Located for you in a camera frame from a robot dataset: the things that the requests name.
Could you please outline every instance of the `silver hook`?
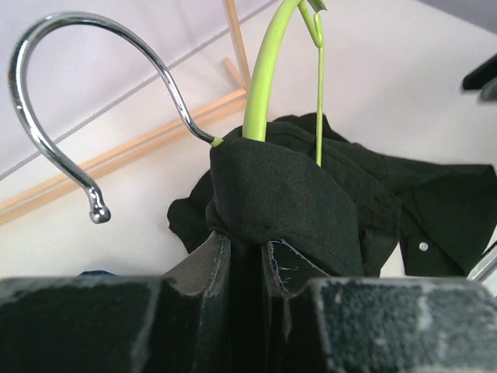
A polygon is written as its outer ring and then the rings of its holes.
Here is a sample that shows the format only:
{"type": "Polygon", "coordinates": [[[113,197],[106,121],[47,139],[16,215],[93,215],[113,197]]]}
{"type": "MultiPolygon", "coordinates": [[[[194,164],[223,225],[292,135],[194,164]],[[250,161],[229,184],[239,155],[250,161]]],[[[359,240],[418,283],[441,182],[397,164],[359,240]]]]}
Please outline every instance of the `silver hook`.
{"type": "Polygon", "coordinates": [[[189,131],[209,144],[212,144],[217,138],[198,128],[189,114],[181,93],[179,93],[178,87],[164,62],[138,35],[128,28],[106,17],[85,12],[58,13],[47,16],[35,23],[19,39],[12,53],[9,66],[10,96],[17,116],[31,141],[47,159],[85,191],[90,203],[90,218],[94,223],[99,224],[110,220],[110,211],[103,201],[102,191],[92,177],[71,161],[49,139],[36,118],[27,91],[27,67],[35,46],[51,31],[70,25],[96,26],[115,33],[135,46],[154,65],[161,76],[182,122],[188,127],[189,131]]]}

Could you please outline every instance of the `black cloth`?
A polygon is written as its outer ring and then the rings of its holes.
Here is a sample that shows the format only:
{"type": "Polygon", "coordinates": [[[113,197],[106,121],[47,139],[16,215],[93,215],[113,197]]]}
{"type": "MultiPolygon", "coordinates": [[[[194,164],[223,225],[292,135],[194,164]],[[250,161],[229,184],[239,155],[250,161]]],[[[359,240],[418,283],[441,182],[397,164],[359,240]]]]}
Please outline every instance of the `black cloth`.
{"type": "Polygon", "coordinates": [[[377,154],[323,117],[319,168],[315,121],[278,118],[266,143],[239,127],[211,149],[211,170],[168,211],[187,250],[214,229],[255,243],[282,238],[331,275],[378,276],[400,240],[407,275],[466,276],[497,223],[493,167],[377,154]]]}

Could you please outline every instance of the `wooden stand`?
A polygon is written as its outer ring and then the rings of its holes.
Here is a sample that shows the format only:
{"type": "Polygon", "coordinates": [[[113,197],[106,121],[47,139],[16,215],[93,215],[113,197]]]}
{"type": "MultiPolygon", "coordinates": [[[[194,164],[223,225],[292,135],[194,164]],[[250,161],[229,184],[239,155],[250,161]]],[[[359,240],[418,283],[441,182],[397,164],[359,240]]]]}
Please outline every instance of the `wooden stand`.
{"type": "MultiPolygon", "coordinates": [[[[223,2],[231,40],[241,73],[238,72],[229,58],[224,59],[224,64],[239,88],[191,112],[193,119],[201,127],[239,110],[243,110],[247,101],[247,91],[251,81],[242,32],[240,30],[240,22],[235,8],[235,0],[223,0],[223,2]]],[[[153,152],[167,144],[173,138],[186,133],[188,133],[186,126],[178,118],[111,149],[94,159],[90,159],[82,163],[80,167],[91,177],[98,179],[153,152]]],[[[22,193],[0,203],[0,225],[27,214],[76,189],[78,189],[78,185],[65,174],[61,173],[33,188],[24,190],[22,193]]]]}

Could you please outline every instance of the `hanger arm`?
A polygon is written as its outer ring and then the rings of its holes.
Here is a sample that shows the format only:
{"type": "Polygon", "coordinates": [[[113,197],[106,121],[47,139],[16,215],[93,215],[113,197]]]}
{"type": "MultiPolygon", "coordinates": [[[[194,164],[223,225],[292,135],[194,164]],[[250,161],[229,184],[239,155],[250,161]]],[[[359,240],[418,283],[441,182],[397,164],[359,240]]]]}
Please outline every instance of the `hanger arm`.
{"type": "MultiPolygon", "coordinates": [[[[322,48],[323,37],[319,15],[316,13],[313,20],[305,2],[306,0],[283,0],[264,35],[255,62],[252,85],[248,92],[242,130],[244,138],[266,140],[267,112],[276,61],[283,35],[296,8],[299,8],[315,46],[322,48]]],[[[316,11],[325,9],[320,1],[310,1],[310,3],[316,11]]]]}

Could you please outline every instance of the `button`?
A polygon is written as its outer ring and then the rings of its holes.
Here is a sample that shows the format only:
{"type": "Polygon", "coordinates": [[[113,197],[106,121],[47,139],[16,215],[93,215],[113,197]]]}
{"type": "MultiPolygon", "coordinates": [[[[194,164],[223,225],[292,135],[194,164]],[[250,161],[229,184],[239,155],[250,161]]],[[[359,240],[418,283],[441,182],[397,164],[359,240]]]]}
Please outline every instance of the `button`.
{"type": "Polygon", "coordinates": [[[420,249],[421,251],[428,251],[429,246],[428,246],[428,244],[427,244],[426,242],[421,242],[421,243],[419,244],[419,249],[420,249]]]}

